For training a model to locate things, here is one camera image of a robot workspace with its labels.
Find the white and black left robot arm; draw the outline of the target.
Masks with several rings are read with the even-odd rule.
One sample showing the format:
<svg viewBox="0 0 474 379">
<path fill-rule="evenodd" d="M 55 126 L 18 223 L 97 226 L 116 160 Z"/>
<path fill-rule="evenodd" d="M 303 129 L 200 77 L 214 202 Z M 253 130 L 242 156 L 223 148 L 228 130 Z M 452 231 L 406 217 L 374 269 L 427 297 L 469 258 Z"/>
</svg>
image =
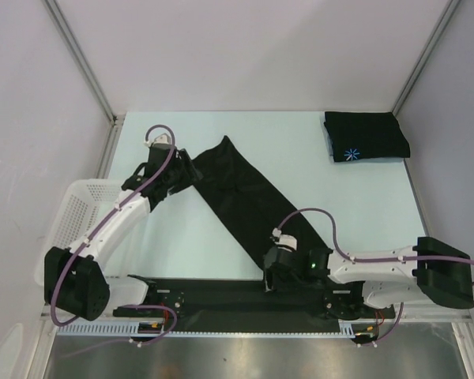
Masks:
<svg viewBox="0 0 474 379">
<path fill-rule="evenodd" d="M 107 279 L 103 271 L 122 241 L 155 207 L 201 180 L 188 152 L 154 143 L 149 157 L 122 184 L 108 213 L 65 249 L 51 247 L 44 258 L 44 299 L 51 315 L 57 310 L 94 321 L 119 307 L 132 306 L 148 316 L 158 295 L 138 276 Z"/>
</svg>

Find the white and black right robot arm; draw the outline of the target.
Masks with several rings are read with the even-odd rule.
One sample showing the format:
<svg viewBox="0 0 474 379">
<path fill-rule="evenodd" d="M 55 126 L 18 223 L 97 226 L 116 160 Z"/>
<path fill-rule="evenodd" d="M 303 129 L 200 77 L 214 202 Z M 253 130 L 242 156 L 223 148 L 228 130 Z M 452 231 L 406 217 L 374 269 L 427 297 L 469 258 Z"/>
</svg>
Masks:
<svg viewBox="0 0 474 379">
<path fill-rule="evenodd" d="M 349 309 L 366 317 L 399 302 L 430 300 L 438 306 L 474 306 L 470 257 L 435 238 L 414 246 L 360 256 L 330 248 L 296 249 L 291 235 L 264 256 L 265 289 L 298 286 L 325 293 L 347 293 Z"/>
</svg>

